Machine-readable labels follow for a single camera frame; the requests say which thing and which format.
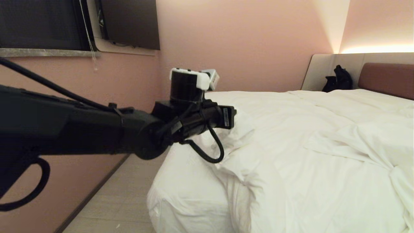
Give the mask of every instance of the black robotic arm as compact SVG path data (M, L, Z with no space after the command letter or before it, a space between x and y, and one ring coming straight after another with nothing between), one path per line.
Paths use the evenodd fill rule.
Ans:
M150 160L179 142L190 144L211 163L223 159L223 147L213 128L231 129L236 111L204 98L211 74L171 70L170 100L156 102L148 114L87 100L4 58L0 64L71 98L0 85L0 198L30 165L42 168L36 189L22 200L0 204L0 211L23 206L43 190L51 168L40 155L134 153ZM186 140L206 130L219 145L219 158L209 157L192 140Z

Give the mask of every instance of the brown headboard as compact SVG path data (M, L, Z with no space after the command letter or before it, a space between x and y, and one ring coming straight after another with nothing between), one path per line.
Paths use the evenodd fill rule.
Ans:
M358 87L414 100L414 64L365 63Z

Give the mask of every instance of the headboard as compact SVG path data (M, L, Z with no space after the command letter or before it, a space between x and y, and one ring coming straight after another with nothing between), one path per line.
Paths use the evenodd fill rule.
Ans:
M414 100L414 64L365 63L358 87Z
M315 54L312 56L303 81L302 90L321 91L326 84L325 76L335 75L334 68L341 65L359 88L359 76L365 63L414 64L414 53L351 53Z

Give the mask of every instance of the backpack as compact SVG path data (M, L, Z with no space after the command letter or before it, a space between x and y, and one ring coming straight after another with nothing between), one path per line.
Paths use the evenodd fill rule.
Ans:
M351 90L352 89L352 78L351 75L343 69L340 65L337 65L334 69L336 76L327 76L327 82L324 88L322 89L323 92L330 92L333 90L341 89L341 90Z

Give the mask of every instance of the tile floor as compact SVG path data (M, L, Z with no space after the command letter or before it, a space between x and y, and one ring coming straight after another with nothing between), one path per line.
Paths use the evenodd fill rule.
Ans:
M155 233L146 199L165 156L130 155L63 233Z

